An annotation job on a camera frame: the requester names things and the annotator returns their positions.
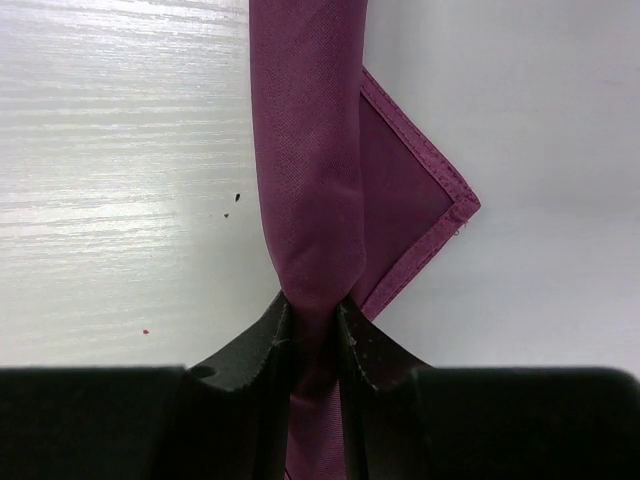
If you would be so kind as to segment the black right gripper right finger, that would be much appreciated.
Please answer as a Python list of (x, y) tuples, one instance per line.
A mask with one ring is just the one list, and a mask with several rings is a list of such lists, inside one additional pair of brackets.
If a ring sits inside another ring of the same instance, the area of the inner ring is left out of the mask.
[(599, 367), (434, 368), (336, 312), (351, 479), (635, 479), (639, 383)]

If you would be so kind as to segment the purple cloth napkin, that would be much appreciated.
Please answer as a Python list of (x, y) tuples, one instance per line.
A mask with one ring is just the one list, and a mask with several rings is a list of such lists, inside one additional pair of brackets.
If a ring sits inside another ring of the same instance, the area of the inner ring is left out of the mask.
[(480, 207), (365, 69), (366, 13), (363, 1), (249, 5), (262, 224), (293, 310), (294, 479), (346, 475), (337, 306), (376, 317)]

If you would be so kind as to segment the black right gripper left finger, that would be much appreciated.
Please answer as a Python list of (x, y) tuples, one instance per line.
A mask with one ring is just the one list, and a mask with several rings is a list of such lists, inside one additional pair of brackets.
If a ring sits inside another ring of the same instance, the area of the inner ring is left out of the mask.
[(197, 365), (6, 368), (5, 479), (281, 479), (289, 302)]

